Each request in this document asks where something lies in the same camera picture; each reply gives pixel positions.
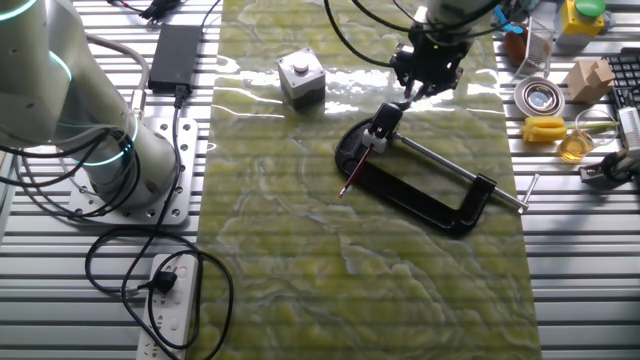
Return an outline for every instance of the teal light ring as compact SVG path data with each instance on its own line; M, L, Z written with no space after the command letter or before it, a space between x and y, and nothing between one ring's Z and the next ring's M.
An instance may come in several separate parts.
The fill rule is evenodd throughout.
M133 121L135 121L136 123L136 127L133 129L133 136L131 137L131 142L133 143L134 141L136 141L136 137L138 137L138 120L134 119ZM100 161L97 163L84 163L84 166L101 166L101 165L106 165L109 163L112 163L118 159L120 159L125 152L129 151L129 148L131 148L131 145L127 145L126 148L124 148L124 150L120 151L118 153L118 155L112 157L111 159L107 159L105 161Z
M53 61L58 63L58 65L60 65L60 67L67 73L67 76L69 76L69 82L71 82L71 80L73 80L73 77L71 76L71 69L69 69L67 64L64 61L62 61L62 59L60 59L60 57L56 55L53 51L49 51L49 56L53 59Z
M0 21L8 20L22 14L23 12L29 10L33 6L33 4L35 4L37 1L38 0L29 0L24 5L20 6L15 10L11 10L4 14L0 14Z

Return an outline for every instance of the power strip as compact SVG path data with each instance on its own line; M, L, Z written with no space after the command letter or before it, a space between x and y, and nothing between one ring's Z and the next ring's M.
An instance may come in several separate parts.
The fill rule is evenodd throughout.
M153 258L151 277L168 257L168 254L162 254ZM193 256L182 255L165 265L164 270L173 271L178 275L173 289L166 295L155 291L154 294L149 293L147 296L153 296L153 315L162 335L174 344L184 344L189 335L197 261ZM148 306L145 306L143 321L151 328ZM185 350L173 350L173 353L184 359ZM169 360L169 357L146 332L141 330L136 360Z

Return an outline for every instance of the keyboard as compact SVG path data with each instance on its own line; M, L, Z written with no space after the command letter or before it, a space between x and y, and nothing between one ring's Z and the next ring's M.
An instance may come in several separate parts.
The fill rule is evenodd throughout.
M609 62L609 67L616 75L614 80L616 86L611 92L611 98L616 110L634 106L634 103L629 103L628 93L631 88L640 85L640 57L621 54L605 56L603 59ZM634 92L633 100L640 111L640 90Z

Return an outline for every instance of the red pen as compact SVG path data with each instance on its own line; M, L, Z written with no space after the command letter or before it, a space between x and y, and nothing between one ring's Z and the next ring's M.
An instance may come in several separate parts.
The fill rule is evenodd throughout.
M362 171L362 167L364 166L364 163L367 161L367 157L369 157L371 150L373 150L373 145L367 148L367 151L362 156L362 159L360 159L358 166L356 166L356 169L353 170L353 173L351 173L351 176L349 176L349 180L347 180L347 183L345 184L344 188L342 188L342 191L340 191L340 194L338 194L338 197L340 199L342 199L344 194L347 192L347 189L349 189L349 186L351 186L351 184L353 184L356 181L356 178L358 177L358 175L360 175L360 172Z

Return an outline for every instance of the cable connector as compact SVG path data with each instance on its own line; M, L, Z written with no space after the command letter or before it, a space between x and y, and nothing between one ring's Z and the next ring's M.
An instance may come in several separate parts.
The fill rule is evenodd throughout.
M141 89L133 90L133 94L131 95L131 110L133 110L133 113L140 121L144 118L144 106L146 103L147 92Z
M173 107L176 109L182 109L182 105L184 105L184 101L191 94L189 88L184 85L176 86L175 97L176 100L173 102Z
M164 18L168 11L180 5L180 0L153 0L151 5L138 16L152 22L158 22Z

